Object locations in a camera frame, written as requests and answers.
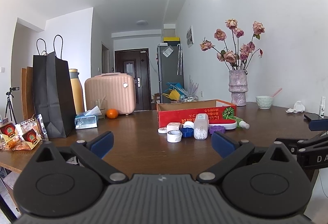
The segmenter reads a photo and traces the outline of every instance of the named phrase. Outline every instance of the tissue pack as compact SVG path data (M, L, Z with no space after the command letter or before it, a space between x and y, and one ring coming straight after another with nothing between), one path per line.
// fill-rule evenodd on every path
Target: tissue pack
M95 115L85 116L77 115L75 117L75 129L88 129L97 127L98 117Z

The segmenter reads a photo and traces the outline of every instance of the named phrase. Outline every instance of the red cardboard box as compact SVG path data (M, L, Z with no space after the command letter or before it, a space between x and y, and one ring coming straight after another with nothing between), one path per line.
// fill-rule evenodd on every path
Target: red cardboard box
M237 106L222 100L207 100L187 103L158 103L157 105L158 127L166 127L170 122L185 123L186 121L195 121L199 113L206 113L210 124L230 123L230 120L224 120L223 111L232 107L237 112Z

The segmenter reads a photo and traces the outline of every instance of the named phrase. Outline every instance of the pink rose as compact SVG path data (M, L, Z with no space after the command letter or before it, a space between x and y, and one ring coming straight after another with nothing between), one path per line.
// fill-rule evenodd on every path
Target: pink rose
M264 33L265 31L264 31L263 24L261 22L255 21L253 23L253 31L255 35L260 35L261 33Z
M249 48L250 48L250 52L252 52L252 51L254 51L254 50L255 50L255 45L254 45L254 43L253 43L253 42L249 42L247 45L248 45L248 46L249 46Z
M223 56L226 62L230 64L236 63L236 56L234 55L233 51L228 51Z
M221 55L221 53L217 53L216 57L218 58L219 61L224 61L224 57Z
M248 44L243 44L240 48L240 51L248 54L249 52L251 52L251 49Z
M237 21L235 19L229 19L229 20L226 20L225 22L227 24L227 27L230 29L230 30L234 30L235 28L237 28Z
M239 57L240 60L246 60L248 58L249 53L241 52Z
M214 34L214 38L219 40L219 41L223 41L224 39L227 38L227 35L221 29L217 29L216 33Z
M237 38L241 37L244 35L244 31L240 28L237 28L233 31L233 33L236 35Z
M200 47L202 51L206 51L207 49L211 49L214 45L210 41L204 40L201 44Z

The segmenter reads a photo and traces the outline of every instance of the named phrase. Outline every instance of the refrigerator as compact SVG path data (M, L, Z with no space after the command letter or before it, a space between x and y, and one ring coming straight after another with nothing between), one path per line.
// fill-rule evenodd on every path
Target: refrigerator
M168 43L168 46L173 50L166 51L166 55L170 53L169 56L166 56L163 52L168 48L167 46L158 46L157 47L157 58L158 58L158 80L159 80L159 93L160 93L160 101L161 103L170 103L170 100L163 96L163 93L165 90L169 88L169 85L166 83L180 83L182 87L183 85L183 67L182 67L182 73L179 73L177 75L178 70L178 51L179 47L178 44L180 44L180 41L170 41L165 42Z

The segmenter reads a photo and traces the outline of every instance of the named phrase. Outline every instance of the tripod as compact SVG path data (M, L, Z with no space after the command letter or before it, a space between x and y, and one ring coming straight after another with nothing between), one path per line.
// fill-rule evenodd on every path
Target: tripod
M17 124L16 117L15 117L15 113L14 113L14 109L13 109L13 105L12 105L11 100L10 100L10 96L14 97L14 96L11 94L11 88L10 88L10 91L6 93L6 95L7 95L8 97L7 97L7 106L6 106L5 118L7 117L7 111L8 111L8 109L9 109L10 120L13 121L13 117L14 117L15 124Z

